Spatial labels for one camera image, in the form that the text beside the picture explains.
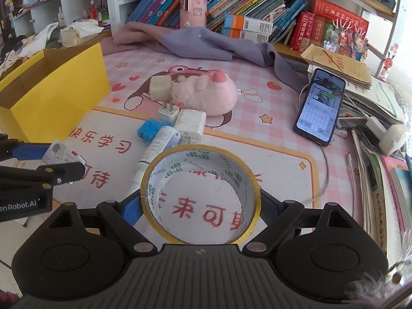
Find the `white printed card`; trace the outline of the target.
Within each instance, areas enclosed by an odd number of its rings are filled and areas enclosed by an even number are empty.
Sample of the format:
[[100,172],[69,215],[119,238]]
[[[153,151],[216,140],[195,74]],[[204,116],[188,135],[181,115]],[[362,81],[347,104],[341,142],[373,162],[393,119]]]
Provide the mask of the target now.
[[85,166],[86,171],[86,160],[81,157],[81,155],[70,148],[68,148],[63,142],[55,140],[49,149],[44,154],[42,161],[46,165],[55,165],[61,163],[69,162],[81,162]]

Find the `clear tape roll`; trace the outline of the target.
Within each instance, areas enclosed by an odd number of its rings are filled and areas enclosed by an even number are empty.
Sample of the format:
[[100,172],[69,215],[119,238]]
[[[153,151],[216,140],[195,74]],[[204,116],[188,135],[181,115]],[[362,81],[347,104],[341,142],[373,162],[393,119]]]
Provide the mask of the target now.
[[157,155],[140,182],[142,212],[165,242],[241,244],[258,224],[262,198],[249,166],[203,144]]

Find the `blue wrapper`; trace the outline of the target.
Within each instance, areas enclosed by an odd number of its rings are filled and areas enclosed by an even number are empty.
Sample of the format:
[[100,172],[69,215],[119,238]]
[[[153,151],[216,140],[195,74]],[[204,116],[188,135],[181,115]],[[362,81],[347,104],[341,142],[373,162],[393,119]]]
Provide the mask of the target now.
[[137,130],[137,136],[144,142],[150,143],[162,127],[164,127],[164,124],[160,121],[152,118],[147,119]]

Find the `white cream tube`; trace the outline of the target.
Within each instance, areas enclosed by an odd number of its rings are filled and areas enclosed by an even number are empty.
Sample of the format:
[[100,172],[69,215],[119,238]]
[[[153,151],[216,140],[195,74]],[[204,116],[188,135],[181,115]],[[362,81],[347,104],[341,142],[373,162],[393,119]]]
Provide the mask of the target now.
[[163,151],[177,146],[180,139],[180,132],[172,126],[163,126],[159,130],[137,162],[136,173],[131,182],[131,187],[126,194],[127,196],[133,194],[140,188],[144,173],[155,157]]

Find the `small white plug charger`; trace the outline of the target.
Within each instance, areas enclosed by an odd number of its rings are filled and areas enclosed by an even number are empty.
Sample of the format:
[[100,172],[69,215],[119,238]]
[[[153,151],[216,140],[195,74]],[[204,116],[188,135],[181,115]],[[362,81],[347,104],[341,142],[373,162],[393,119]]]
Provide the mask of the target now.
[[163,106],[159,109],[159,121],[162,124],[174,126],[179,115],[179,107],[171,102],[164,101]]

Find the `large white charger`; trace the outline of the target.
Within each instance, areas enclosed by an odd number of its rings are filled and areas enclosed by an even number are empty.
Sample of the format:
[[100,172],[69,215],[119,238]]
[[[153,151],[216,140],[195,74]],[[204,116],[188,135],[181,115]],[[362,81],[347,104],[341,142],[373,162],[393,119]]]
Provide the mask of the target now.
[[174,124],[181,138],[180,145],[200,144],[205,130],[207,115],[203,111],[181,109]]

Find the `cream foam cube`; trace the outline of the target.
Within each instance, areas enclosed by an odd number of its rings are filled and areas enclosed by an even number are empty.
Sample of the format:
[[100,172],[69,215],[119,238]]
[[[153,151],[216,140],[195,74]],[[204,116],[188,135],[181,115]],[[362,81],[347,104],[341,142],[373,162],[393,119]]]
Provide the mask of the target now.
[[169,75],[152,76],[149,83],[149,95],[152,101],[172,99],[173,81]]

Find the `pile of clothes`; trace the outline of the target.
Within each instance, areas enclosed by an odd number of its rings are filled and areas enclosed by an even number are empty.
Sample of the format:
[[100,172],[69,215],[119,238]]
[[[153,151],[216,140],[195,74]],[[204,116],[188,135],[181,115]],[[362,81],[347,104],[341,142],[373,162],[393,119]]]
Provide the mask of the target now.
[[51,23],[38,35],[9,38],[1,49],[1,79],[43,49],[60,48],[62,27]]

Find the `stack of papers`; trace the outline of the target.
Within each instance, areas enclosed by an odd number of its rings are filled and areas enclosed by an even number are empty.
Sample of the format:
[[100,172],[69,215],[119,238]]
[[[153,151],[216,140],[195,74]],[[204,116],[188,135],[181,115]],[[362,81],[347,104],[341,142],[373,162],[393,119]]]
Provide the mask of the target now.
[[[371,90],[362,90],[353,83],[347,84],[348,94],[342,104],[345,118],[353,121],[362,119],[377,120],[384,130],[406,126],[404,114],[397,104],[390,85],[374,78]],[[348,177],[351,187],[351,201],[357,202],[360,196],[361,209],[356,205],[350,209],[362,216],[361,225],[394,262],[401,254],[401,239],[404,232],[411,228],[408,207],[404,198],[396,193],[396,185],[391,174],[406,171],[406,163],[401,159],[399,149],[385,155],[379,146],[380,139],[365,124],[344,129],[336,128],[336,133],[353,138],[355,151],[355,171],[351,167]]]

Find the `white power adapter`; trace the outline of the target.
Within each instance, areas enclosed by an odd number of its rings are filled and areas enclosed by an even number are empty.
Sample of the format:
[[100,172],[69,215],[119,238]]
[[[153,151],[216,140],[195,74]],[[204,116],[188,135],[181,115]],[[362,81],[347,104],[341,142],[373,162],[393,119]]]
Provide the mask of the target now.
[[366,126],[379,139],[379,148],[386,156],[400,150],[408,140],[409,129],[404,124],[394,124],[386,129],[375,116],[369,116]]

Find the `pink plush toy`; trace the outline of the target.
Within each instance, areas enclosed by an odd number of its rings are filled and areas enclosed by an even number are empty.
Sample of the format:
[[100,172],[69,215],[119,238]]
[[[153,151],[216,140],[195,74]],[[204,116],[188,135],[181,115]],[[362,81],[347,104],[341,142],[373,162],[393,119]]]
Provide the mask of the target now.
[[238,91],[235,83],[222,70],[192,75],[173,83],[171,103],[179,109],[194,109],[207,116],[230,112],[236,105]]

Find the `brown paper envelope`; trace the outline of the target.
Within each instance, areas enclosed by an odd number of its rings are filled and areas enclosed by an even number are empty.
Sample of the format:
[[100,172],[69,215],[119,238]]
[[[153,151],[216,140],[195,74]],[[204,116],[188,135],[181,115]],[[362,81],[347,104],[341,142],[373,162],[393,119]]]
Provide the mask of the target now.
[[322,47],[311,44],[302,52],[301,57],[308,63],[321,67],[342,78],[370,87],[372,85],[372,76],[367,66],[355,59],[341,55],[336,52],[328,51]]

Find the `orange blue box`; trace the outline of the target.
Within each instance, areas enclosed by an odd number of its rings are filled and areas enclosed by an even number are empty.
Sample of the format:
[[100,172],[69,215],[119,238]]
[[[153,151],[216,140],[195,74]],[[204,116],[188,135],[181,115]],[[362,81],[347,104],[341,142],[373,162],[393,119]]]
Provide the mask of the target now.
[[264,43],[269,41],[269,35],[247,30],[230,29],[223,27],[221,30],[223,36],[236,39],[251,40],[254,43]]
[[273,24],[265,20],[248,18],[242,15],[226,14],[223,28],[246,30],[271,35]]

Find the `red dictionary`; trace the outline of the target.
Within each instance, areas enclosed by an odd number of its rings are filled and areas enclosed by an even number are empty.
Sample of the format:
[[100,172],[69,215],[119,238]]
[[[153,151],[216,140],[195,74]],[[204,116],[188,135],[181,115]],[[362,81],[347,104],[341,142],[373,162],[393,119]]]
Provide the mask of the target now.
[[361,32],[367,32],[369,27],[369,22],[361,16],[327,0],[310,0],[309,9],[326,20],[341,20],[343,24],[355,25]]

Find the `pink cylindrical device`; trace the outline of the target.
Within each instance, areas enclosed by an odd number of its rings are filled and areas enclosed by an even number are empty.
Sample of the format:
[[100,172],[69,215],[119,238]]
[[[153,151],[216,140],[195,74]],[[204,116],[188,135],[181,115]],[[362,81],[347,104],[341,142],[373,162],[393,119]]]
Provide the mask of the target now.
[[179,28],[206,27],[207,0],[180,0]]

